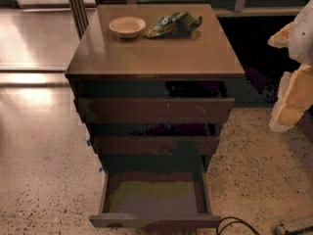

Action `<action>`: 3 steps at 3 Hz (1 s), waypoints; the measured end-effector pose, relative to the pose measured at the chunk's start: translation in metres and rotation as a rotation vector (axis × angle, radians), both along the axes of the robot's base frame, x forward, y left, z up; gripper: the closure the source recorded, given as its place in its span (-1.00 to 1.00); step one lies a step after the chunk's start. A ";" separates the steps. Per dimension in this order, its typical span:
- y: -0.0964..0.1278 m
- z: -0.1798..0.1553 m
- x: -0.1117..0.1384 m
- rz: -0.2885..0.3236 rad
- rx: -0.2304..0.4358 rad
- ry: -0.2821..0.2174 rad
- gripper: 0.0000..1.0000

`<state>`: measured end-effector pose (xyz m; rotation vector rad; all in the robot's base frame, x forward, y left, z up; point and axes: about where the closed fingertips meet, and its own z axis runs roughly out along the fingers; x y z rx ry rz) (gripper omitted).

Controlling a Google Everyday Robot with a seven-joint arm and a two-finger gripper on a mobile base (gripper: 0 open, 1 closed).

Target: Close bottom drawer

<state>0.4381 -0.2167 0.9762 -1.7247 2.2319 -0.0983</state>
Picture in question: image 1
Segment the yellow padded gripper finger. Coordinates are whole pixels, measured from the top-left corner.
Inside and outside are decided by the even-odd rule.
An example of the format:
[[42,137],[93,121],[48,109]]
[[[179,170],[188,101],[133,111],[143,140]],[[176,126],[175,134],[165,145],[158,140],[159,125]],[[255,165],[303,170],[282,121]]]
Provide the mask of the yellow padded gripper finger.
[[313,67],[301,65],[294,72],[285,71],[280,80],[278,100],[271,113],[269,127],[286,132],[295,127],[313,105]]

